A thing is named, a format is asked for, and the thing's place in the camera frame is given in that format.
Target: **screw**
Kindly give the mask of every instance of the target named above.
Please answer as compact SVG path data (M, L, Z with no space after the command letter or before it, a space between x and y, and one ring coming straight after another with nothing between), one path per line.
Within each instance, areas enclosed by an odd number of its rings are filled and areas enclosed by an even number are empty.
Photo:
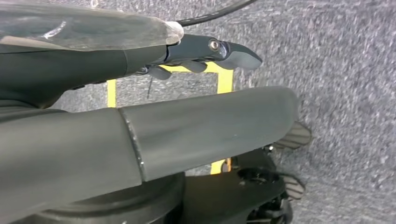
M220 48L220 43L219 43L219 41L218 41L218 40L210 40L210 41L209 41L209 48L210 48L212 51L218 51L219 48Z

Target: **clear plastic cover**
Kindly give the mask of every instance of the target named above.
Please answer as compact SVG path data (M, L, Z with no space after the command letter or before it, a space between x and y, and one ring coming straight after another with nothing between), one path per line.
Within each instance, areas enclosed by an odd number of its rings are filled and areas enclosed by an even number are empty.
M0 0L0 44L78 51L173 44L177 22L87 7Z

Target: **gray carpet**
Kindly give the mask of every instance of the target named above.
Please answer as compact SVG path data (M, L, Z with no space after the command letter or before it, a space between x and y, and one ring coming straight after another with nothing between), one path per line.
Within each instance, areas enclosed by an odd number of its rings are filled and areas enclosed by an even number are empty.
M63 2L89 5L88 0ZM171 20L230 2L102 0L99 7ZM244 44L264 59L256 71L236 70L235 89L284 85L302 99L301 121L315 139L309 147L276 155L282 169L307 183L306 196L294 204L294 223L396 223L395 15L395 0L261 0L186 29ZM118 104L216 91L214 75L177 74L155 81L147 99L148 81L119 80ZM56 107L105 107L103 89L68 92Z

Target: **yellow frame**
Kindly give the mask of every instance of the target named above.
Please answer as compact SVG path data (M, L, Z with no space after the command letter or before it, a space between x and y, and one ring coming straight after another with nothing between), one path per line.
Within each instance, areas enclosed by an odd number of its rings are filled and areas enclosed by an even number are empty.
M226 93L233 91L233 70L226 70L224 68L219 67L213 62L207 63L208 67L204 71L205 73L217 73L218 81L217 81L217 93ZM170 72L191 72L185 67L177 66L162 66L166 70ZM116 107L117 106L117 93L116 93L116 81L109 80L107 81L107 107ZM212 163L211 174L218 174L221 172L221 167L226 160L221 160ZM227 159L228 170L230 170L230 159Z

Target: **cable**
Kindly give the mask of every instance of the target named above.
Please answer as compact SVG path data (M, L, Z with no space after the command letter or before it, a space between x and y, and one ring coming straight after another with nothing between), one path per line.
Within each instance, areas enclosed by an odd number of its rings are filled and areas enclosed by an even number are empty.
M208 21L223 17L225 15L228 15L230 13L233 13L237 10L240 10L240 9L242 9L256 1L258 1L258 0L241 0L240 2L234 3L230 6L225 7L225 8L222 8L221 10L219 10L217 12L209 13L209 14L205 14L205 15L201 15L198 17L189 18L189 19L185 19L185 20L179 20L177 22L180 23L180 25L182 25L182 27L187 27L187 26L200 24L203 22L208 22Z

